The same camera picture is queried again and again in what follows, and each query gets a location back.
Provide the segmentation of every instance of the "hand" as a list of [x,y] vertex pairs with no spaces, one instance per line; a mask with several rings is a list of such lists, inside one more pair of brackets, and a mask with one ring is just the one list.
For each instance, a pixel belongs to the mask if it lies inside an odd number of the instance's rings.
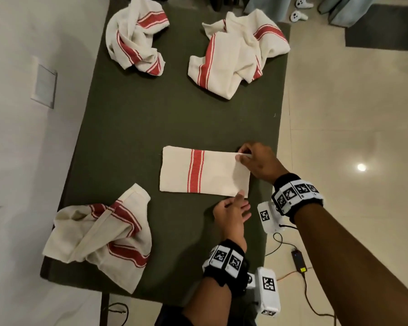
[[252,175],[271,184],[289,172],[275,157],[272,149],[261,143],[246,142],[238,152],[252,154],[252,158],[236,155],[236,160],[248,168]]
[[222,200],[213,209],[214,220],[222,230],[222,240],[234,241],[244,252],[247,246],[243,223],[251,217],[251,213],[247,212],[250,208],[245,192],[240,190],[235,197]]

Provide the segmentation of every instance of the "folded towel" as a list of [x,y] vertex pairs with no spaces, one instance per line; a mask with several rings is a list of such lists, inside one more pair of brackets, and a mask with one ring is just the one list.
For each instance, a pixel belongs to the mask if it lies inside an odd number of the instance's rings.
[[187,74],[226,99],[233,97],[240,81],[261,77],[268,57],[290,51],[278,26],[258,9],[242,17],[228,12],[226,19],[202,25],[210,42],[205,57],[190,57]]
[[106,27],[106,46],[110,57],[125,70],[135,65],[139,71],[161,76],[165,62],[152,48],[153,35],[169,26],[162,6],[152,0],[131,0],[118,11]]
[[129,293],[139,283],[151,252],[148,193],[134,184],[111,206],[69,206],[54,219],[45,256],[64,263],[95,264]]
[[202,151],[165,146],[160,191],[248,197],[250,171],[235,156],[240,153]]

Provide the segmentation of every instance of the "wall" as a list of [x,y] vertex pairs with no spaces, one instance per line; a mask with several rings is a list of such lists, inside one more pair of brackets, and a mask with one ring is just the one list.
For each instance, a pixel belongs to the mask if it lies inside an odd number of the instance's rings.
[[[0,0],[0,325],[98,323],[99,293],[51,284],[39,269],[107,7],[108,0]],[[30,100],[32,55],[59,73],[54,110]]]

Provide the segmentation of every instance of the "dark green table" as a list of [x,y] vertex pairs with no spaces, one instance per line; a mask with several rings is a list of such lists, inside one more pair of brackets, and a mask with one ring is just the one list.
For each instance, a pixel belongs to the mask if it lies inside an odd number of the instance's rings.
[[[107,21],[125,0],[110,1]],[[264,75],[242,83],[227,101],[199,88],[187,76],[191,55],[204,55],[201,23],[222,14],[164,5],[170,27],[154,38],[166,61],[161,77],[112,61],[104,33],[98,51],[78,141],[59,208],[111,204],[134,183],[151,196],[148,222],[151,257],[133,297],[184,305],[201,278],[201,265],[218,243],[212,208],[221,196],[159,191],[164,146],[235,152],[247,140],[277,146],[287,55],[266,62]],[[289,25],[281,24],[286,37]],[[250,271],[262,266],[266,235],[256,205],[270,199],[269,184],[251,178],[252,217],[245,226]],[[95,265],[44,258],[41,276],[51,282],[129,295]]]

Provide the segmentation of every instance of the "gray curtain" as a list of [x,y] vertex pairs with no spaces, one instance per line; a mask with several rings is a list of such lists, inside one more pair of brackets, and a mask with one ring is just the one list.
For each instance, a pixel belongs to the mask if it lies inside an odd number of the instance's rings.
[[260,9],[274,22],[280,22],[285,18],[290,1],[291,0],[249,0],[245,12],[251,13],[256,9]]
[[350,27],[354,25],[375,0],[323,0],[320,13],[330,12],[328,21],[332,25]]

